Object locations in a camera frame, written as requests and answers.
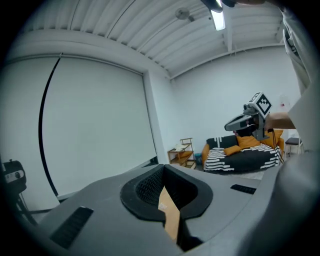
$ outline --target black slot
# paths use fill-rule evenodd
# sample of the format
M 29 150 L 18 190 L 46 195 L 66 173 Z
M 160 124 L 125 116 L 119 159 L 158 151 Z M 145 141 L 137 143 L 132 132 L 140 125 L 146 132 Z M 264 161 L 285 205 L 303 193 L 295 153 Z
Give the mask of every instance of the black slot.
M 68 249 L 79 235 L 94 210 L 80 206 L 50 237 L 61 247 Z
M 239 185 L 239 184 L 232 185 L 230 187 L 230 189 L 237 190 L 237 191 L 244 192 L 244 193 L 248 193 L 248 194 L 251 194 L 251 195 L 253 195 L 257 190 L 256 188 L 249 187 L 249 186 L 242 186 L 242 185 Z

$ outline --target couch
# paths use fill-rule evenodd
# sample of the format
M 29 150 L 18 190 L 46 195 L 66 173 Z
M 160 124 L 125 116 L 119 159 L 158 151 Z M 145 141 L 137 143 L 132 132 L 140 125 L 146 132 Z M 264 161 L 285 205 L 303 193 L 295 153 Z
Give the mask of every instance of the couch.
M 230 135 L 209 138 L 202 150 L 203 170 L 209 173 L 221 171 L 247 172 L 278 165 L 279 154 L 283 155 L 285 141 L 280 136 L 277 138 L 277 150 L 263 143 L 258 144 L 254 147 L 242 148 L 241 151 L 226 156 L 224 149 L 239 145 L 237 137 Z

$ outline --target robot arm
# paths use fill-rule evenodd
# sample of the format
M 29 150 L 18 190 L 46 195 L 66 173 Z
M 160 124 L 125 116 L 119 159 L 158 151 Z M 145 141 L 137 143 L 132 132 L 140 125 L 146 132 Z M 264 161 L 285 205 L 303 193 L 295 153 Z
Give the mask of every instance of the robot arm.
M 224 129 L 236 131 L 241 137 L 252 135 L 258 141 L 268 139 L 269 137 L 265 136 L 265 122 L 271 106 L 264 93 L 257 92 L 247 104 L 243 105 L 243 114 L 229 121 Z

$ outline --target small table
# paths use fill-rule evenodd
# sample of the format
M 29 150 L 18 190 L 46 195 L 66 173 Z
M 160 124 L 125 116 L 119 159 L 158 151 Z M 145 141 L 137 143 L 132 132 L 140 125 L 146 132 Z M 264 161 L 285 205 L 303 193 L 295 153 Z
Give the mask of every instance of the small table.
M 180 139 L 180 143 L 184 146 L 181 151 L 176 151 L 176 149 L 173 148 L 167 152 L 170 164 L 176 164 L 176 165 L 180 165 L 180 166 L 187 167 L 190 169 L 196 168 L 197 164 L 196 164 L 196 159 L 195 159 L 195 154 L 194 154 L 194 149 L 192 147 L 191 139 L 192 138 Z M 185 154 L 184 156 L 181 156 L 181 153 L 185 152 L 188 147 L 191 147 L 190 152 Z

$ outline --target black vent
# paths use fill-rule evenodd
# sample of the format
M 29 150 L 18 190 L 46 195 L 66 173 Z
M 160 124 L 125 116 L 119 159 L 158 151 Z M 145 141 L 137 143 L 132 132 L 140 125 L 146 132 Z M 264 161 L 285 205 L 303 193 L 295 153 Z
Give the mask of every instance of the black vent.
M 87 223 L 89 217 L 94 210 L 79 207 L 74 211 L 71 216 L 53 233 L 50 237 L 52 241 L 60 245 L 61 247 L 68 249 L 72 242 L 81 232 L 84 225 Z
M 152 175 L 140 181 L 136 187 L 136 195 L 145 203 L 158 208 L 159 196 L 164 188 L 163 169 L 157 170 Z
M 120 198 L 137 218 L 165 222 L 165 214 L 158 210 L 159 196 L 164 187 L 180 210 L 182 220 L 201 216 L 213 198 L 213 192 L 206 183 L 171 165 L 162 164 L 128 181 L 121 189 Z

